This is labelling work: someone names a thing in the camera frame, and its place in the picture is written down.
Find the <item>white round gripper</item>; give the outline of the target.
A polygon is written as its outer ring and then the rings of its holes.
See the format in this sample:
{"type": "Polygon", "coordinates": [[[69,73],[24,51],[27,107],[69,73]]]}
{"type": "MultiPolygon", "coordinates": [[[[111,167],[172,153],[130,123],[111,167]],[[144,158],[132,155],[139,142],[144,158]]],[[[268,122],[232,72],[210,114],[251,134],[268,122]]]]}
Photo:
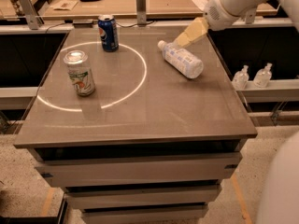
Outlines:
{"type": "Polygon", "coordinates": [[[204,8],[204,18],[194,19],[174,40],[180,48],[187,48],[206,35],[208,27],[213,31],[224,30],[239,19],[230,14],[221,0],[209,0],[204,8]]]}

